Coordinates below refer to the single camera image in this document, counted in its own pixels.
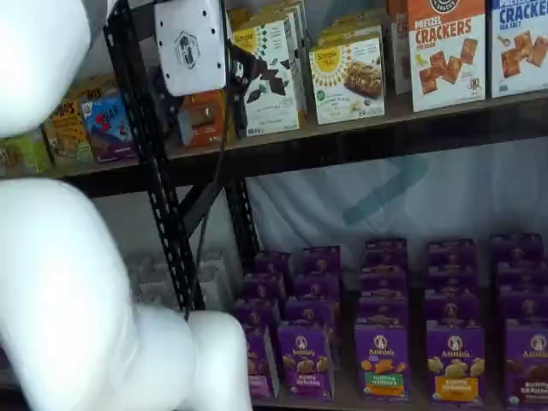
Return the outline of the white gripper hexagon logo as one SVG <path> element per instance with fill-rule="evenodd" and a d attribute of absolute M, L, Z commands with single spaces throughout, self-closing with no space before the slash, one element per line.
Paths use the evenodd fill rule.
<path fill-rule="evenodd" d="M 159 66 L 148 69 L 155 114 L 165 139 L 189 145 L 192 129 L 184 97 L 226 86 L 222 5 L 213 0 L 165 1 L 154 5 Z M 247 135 L 244 97 L 250 55 L 228 42 L 229 88 L 235 131 Z"/>

